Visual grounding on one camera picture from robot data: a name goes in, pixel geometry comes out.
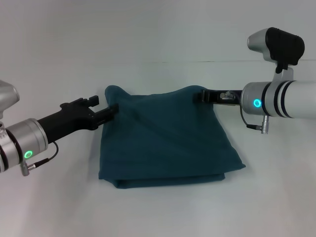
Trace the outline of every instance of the white backdrop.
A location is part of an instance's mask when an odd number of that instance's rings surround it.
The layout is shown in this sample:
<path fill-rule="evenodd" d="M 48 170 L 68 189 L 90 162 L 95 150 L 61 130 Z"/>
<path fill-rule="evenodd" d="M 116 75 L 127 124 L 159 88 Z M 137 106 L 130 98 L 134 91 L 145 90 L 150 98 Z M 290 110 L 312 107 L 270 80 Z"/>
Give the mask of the white backdrop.
<path fill-rule="evenodd" d="M 275 66 L 248 50 L 252 33 L 278 27 L 303 38 L 296 80 L 316 80 L 312 0 L 0 0 L 0 79 L 21 101 L 12 125 L 111 84 L 132 94 L 188 85 L 242 89 Z M 316 121 L 271 118 L 246 129 L 238 107 L 215 106 L 246 168 L 222 182 L 117 190 L 98 180 L 101 128 L 58 141 L 54 161 L 0 175 L 1 237 L 315 236 Z M 261 118 L 246 116 L 249 122 Z M 54 146 L 34 158 L 51 156 Z"/>

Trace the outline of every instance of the led indicator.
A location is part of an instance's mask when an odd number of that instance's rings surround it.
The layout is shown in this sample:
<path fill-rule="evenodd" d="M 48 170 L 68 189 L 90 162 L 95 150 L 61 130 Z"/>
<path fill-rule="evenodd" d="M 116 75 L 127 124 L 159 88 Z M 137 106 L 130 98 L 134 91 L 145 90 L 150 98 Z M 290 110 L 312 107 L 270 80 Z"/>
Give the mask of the led indicator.
<path fill-rule="evenodd" d="M 255 100 L 253 101 L 253 105 L 254 105 L 255 107 L 257 107 L 257 108 L 261 107 L 261 100 L 255 99 Z"/>
<path fill-rule="evenodd" d="M 32 154 L 33 154 L 32 151 L 27 151 L 27 152 L 25 152 L 25 154 L 24 154 L 24 158 L 25 158 L 25 159 L 28 159 L 28 158 L 30 158 L 30 157 L 32 156 Z"/>

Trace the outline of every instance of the dark green fabric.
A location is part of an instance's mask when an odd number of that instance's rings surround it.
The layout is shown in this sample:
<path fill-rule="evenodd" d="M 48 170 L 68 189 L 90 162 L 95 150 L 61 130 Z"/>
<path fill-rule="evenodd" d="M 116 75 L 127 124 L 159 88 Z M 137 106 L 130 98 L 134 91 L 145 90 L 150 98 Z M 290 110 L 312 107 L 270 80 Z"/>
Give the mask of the dark green fabric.
<path fill-rule="evenodd" d="M 212 105 L 193 103 L 202 89 L 129 95 L 109 86 L 106 99 L 119 113 L 103 126 L 99 179 L 122 189 L 193 184 L 244 168 Z"/>

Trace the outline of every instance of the cloth fold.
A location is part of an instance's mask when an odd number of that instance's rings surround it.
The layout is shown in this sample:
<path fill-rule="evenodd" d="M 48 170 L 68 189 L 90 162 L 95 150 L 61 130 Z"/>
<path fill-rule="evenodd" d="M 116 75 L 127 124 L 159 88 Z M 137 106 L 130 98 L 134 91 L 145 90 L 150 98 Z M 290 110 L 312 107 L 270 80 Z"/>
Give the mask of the cloth fold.
<path fill-rule="evenodd" d="M 117 188 L 204 183 L 245 167 L 213 106 L 193 103 L 201 86 L 166 94 L 129 95 L 109 86 L 115 119 L 104 124 L 99 179 Z"/>

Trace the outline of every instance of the black stripe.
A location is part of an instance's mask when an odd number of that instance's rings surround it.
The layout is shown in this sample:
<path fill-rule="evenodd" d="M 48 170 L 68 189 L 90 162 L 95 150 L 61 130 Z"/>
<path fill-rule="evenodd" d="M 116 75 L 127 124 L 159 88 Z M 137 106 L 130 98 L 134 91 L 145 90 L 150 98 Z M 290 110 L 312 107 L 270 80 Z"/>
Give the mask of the black stripe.
<path fill-rule="evenodd" d="M 282 82 L 277 86 L 276 91 L 275 91 L 275 97 L 274 97 L 274 99 L 273 99 L 273 104 L 274 104 L 274 106 L 275 106 L 275 110 L 276 110 L 277 115 L 279 115 L 280 117 L 283 117 L 283 118 L 285 118 L 285 117 L 281 114 L 280 110 L 278 109 L 277 98 L 278 98 L 278 93 L 280 92 L 281 87 L 282 87 L 282 86 L 284 85 L 284 83 L 286 83 L 286 82 L 288 82 L 288 80 L 282 81 Z"/>
<path fill-rule="evenodd" d="M 5 153 L 4 153 L 3 149 L 2 149 L 2 146 L 0 146 L 0 155 L 2 157 L 2 161 L 3 161 L 3 165 L 4 165 L 4 171 L 6 171 L 7 169 L 9 169 L 9 163 L 8 163 L 8 159 L 6 158 L 6 155 L 5 155 Z"/>
<path fill-rule="evenodd" d="M 20 147 L 20 144 L 18 143 L 18 141 L 15 139 L 13 134 L 8 129 L 6 129 L 6 132 L 7 132 L 8 136 L 9 136 L 9 138 L 12 140 L 16 150 L 18 151 L 19 163 L 21 163 L 23 161 L 23 154 L 22 154 L 22 149 Z"/>
<path fill-rule="evenodd" d="M 286 109 L 285 109 L 285 104 L 284 104 L 284 101 L 285 101 L 285 93 L 286 93 L 286 90 L 288 88 L 288 86 L 292 83 L 292 82 L 295 82 L 295 80 L 293 81 L 290 81 L 288 84 L 285 85 L 283 91 L 282 91 L 282 94 L 281 94 L 281 108 L 282 108 L 282 111 L 283 113 L 288 117 L 288 118 L 291 118 L 292 117 L 290 115 L 288 115 Z"/>
<path fill-rule="evenodd" d="M 262 104 L 261 106 L 262 106 L 262 110 L 263 110 L 263 112 L 265 112 L 265 114 L 268 115 L 268 116 L 271 116 L 271 115 L 269 115 L 269 113 L 268 113 L 268 111 L 267 111 L 267 109 L 266 109 L 266 101 L 265 101 L 265 98 L 266 98 L 266 92 L 267 92 L 268 87 L 269 87 L 270 84 L 271 84 L 271 82 L 269 82 L 268 84 L 266 84 L 265 88 L 264 88 L 263 91 L 262 91 L 262 96 L 261 96 L 261 104 Z"/>

